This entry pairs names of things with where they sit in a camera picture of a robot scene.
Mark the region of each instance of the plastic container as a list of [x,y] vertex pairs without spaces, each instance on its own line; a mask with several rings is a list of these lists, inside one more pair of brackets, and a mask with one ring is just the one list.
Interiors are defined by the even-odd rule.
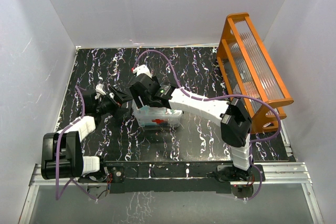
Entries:
[[138,109],[134,101],[132,103],[132,108],[133,114],[140,127],[179,127],[183,114],[182,110],[170,110],[167,108],[152,108],[144,106]]

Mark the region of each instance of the black marble surface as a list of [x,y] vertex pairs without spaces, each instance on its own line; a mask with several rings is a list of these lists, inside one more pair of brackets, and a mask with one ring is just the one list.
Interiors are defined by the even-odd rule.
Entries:
[[[63,129],[78,116],[81,106],[75,85],[94,89],[97,84],[115,85],[126,91],[136,58],[144,48],[81,49],[78,51],[65,100],[58,121]],[[216,48],[157,48],[166,54],[188,91],[215,97],[226,94]],[[167,63],[158,54],[147,54],[140,60],[160,81],[174,81]],[[193,114],[184,113],[178,128],[144,130],[129,112],[123,118],[105,116],[97,129],[82,143],[84,155],[101,154],[107,161],[229,161],[229,146],[221,140],[220,128]],[[253,138],[263,138],[264,134]],[[281,136],[253,146],[257,161],[287,161]]]

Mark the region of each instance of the purple cable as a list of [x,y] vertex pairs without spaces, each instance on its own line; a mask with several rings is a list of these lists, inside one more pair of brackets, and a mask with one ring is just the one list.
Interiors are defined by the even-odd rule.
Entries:
[[[80,118],[82,119],[85,115],[85,105],[84,105],[84,98],[83,98],[83,95],[80,91],[80,87],[78,87],[77,85],[75,86],[78,94],[79,94],[79,97],[80,97],[80,100],[81,100],[81,103],[82,103],[82,115],[80,116]],[[77,123],[80,119],[77,119],[73,122],[73,124]],[[94,199],[94,200],[97,200],[97,198],[91,194],[89,194],[87,191],[85,191],[73,178],[70,178],[67,183],[64,185],[64,187],[62,188],[62,191],[59,193],[59,152],[60,152],[60,147],[61,147],[61,139],[62,139],[62,136],[63,134],[71,127],[71,125],[68,125],[66,126],[62,131],[61,133],[59,134],[58,136],[58,139],[57,139],[57,147],[56,147],[56,200],[59,200],[62,196],[62,194],[64,193],[65,189],[67,188],[67,186],[70,184],[70,182],[73,182],[76,186],[78,186],[85,194],[87,194],[91,199]]]
[[[182,93],[184,93],[187,97],[190,97],[192,99],[195,99],[195,100],[198,100],[198,101],[213,101],[213,100],[222,100],[222,99],[227,99],[227,98],[231,98],[231,97],[235,97],[235,98],[246,98],[246,99],[250,99],[250,100],[253,100],[253,101],[256,101],[256,102],[259,102],[261,105],[264,105],[266,106],[273,114],[274,116],[276,117],[277,121],[278,121],[278,130],[272,135],[272,136],[269,136],[269,137],[266,137],[266,138],[263,138],[263,139],[256,139],[256,140],[251,140],[250,141],[250,148],[249,148],[249,152],[251,154],[252,152],[252,147],[251,147],[251,144],[252,143],[256,143],[256,142],[265,142],[265,141],[269,141],[269,140],[272,140],[273,138],[275,138],[277,135],[279,135],[280,131],[281,131],[281,119],[278,115],[278,113],[275,111],[275,109],[273,109],[270,105],[268,105],[266,102],[260,100],[260,99],[256,99],[254,97],[250,97],[248,95],[243,95],[243,94],[228,94],[228,95],[222,95],[220,97],[213,97],[213,98],[207,98],[207,99],[202,99],[202,98],[199,98],[199,97],[193,97],[192,95],[190,95],[189,93],[187,93],[185,90],[184,90],[184,87],[181,86],[180,84],[180,81],[178,80],[177,78],[177,75],[176,75],[176,72],[175,72],[175,69],[172,65],[172,63],[170,62],[170,60],[168,59],[168,57],[166,55],[164,55],[163,53],[161,53],[160,51],[157,51],[157,50],[153,50],[153,49],[150,49],[150,50],[146,50],[145,52],[141,53],[139,55],[139,57],[136,59],[135,61],[135,64],[134,64],[134,67],[133,68],[136,68],[139,60],[141,59],[141,57],[146,54],[146,53],[149,53],[149,52],[155,52],[159,55],[161,55],[163,58],[165,58],[165,60],[168,62],[169,66],[171,67],[172,71],[173,71],[173,75],[174,75],[174,79],[177,83],[177,86],[178,88],[181,90]],[[260,189],[261,189],[261,185],[262,185],[262,175],[261,175],[261,171],[259,170],[259,168],[253,164],[252,160],[250,160],[250,164],[251,166],[253,166],[258,172],[259,172],[259,175],[260,175],[260,183],[259,183],[259,186],[258,186],[258,189],[256,191],[255,194],[253,194],[249,199],[253,199],[259,192],[260,192]]]

